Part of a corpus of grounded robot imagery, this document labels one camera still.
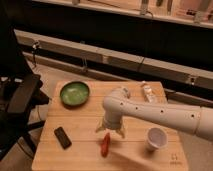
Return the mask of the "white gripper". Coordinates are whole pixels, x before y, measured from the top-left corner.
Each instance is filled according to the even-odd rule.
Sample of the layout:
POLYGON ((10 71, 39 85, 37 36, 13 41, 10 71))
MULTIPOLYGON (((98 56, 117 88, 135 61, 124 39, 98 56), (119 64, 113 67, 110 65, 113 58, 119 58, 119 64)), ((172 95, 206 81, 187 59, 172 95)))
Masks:
POLYGON ((100 131, 104 131, 107 129, 116 130, 115 132, 121 136, 121 138, 125 138, 125 128, 123 127, 123 120, 120 121, 109 121, 106 118, 103 118, 103 122, 99 122, 95 132, 98 133, 100 131))

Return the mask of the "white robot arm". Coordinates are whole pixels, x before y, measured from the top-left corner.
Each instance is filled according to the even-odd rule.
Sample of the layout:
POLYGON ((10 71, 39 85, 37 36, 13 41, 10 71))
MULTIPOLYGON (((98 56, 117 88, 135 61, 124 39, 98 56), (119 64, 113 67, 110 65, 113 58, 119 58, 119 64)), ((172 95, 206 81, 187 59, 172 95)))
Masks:
POLYGON ((105 111, 96 131, 115 130, 122 138, 123 116, 149 121, 213 141, 213 109, 192 105, 149 103, 130 100, 126 87, 113 89, 103 98, 105 111))

